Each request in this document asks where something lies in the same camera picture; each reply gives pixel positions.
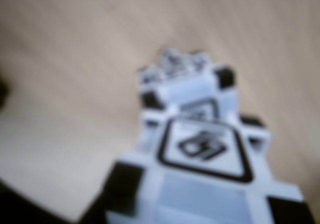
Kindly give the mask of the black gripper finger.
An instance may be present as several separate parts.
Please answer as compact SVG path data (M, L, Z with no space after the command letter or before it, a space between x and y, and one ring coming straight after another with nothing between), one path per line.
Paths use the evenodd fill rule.
M80 224L107 224L105 200L99 196L79 221Z

